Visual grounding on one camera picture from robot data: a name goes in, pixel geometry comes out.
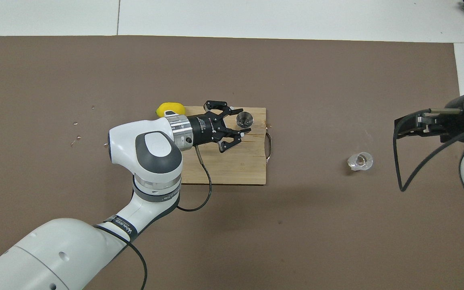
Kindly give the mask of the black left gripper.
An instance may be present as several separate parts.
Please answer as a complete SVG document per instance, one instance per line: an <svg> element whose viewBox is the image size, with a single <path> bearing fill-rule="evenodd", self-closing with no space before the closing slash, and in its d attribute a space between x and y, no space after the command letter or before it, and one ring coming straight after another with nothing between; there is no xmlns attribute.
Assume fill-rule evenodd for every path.
<svg viewBox="0 0 464 290"><path fill-rule="evenodd" d="M245 134L251 128L232 130L225 128L224 118L243 112L243 108L234 108L227 105L226 101L208 100L204 104L204 114L188 116L192 129L192 145L217 143L219 152L224 153L242 142Z"/></svg>

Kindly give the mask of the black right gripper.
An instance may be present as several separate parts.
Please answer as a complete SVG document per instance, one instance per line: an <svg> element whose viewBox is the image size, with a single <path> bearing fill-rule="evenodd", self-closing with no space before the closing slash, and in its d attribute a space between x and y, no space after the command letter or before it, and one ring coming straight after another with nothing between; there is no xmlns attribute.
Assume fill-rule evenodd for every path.
<svg viewBox="0 0 464 290"><path fill-rule="evenodd" d="M436 136L434 130L431 132L429 127L440 123L442 123L445 130L445 134L440 136L441 143L446 143L464 133L464 95L449 101L444 108L458 108L462 112L457 115L448 115L444 123L440 121L442 116L437 111L420 110L417 114L408 114L394 120L394 139Z"/></svg>

